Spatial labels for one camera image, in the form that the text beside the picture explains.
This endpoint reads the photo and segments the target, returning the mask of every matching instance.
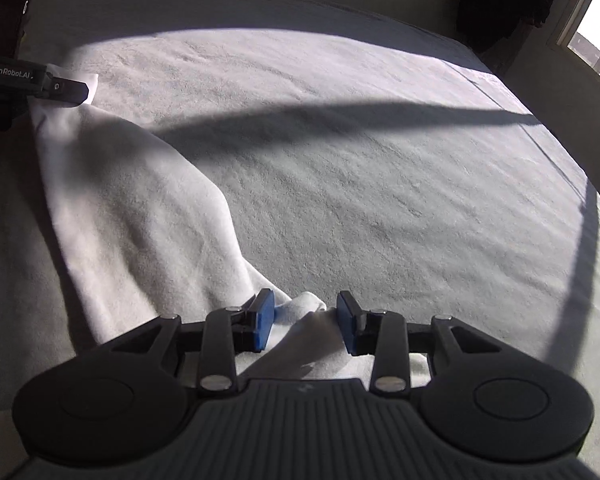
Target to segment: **metal screw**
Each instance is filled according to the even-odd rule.
[[[403,391],[407,387],[407,383],[400,377],[386,375],[376,379],[375,386],[381,392],[390,394]]]
[[[200,379],[200,386],[210,392],[228,390],[232,384],[231,379],[224,375],[208,375]]]

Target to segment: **white bedsheet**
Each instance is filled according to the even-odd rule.
[[[21,57],[100,79],[32,108],[44,193],[0,140],[0,410],[93,339],[268,280],[298,296],[273,342],[313,314],[241,370],[364,379],[318,300],[348,288],[576,377],[600,474],[600,197],[464,47],[301,0],[40,0]]]

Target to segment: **mattress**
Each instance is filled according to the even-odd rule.
[[[286,314],[245,376],[368,381],[330,309],[348,289],[577,378],[600,475],[600,197],[464,46],[308,0],[37,0],[20,57],[98,86],[0,137],[0,413],[76,352],[260,286]]]

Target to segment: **logo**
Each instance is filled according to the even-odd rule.
[[[298,391],[301,394],[307,394],[314,389],[314,386],[311,384],[303,384],[302,386],[298,386]]]
[[[8,66],[0,66],[0,75],[6,75],[10,77],[18,77],[20,79],[31,79],[31,72],[29,70],[18,70],[17,68],[10,68]]]

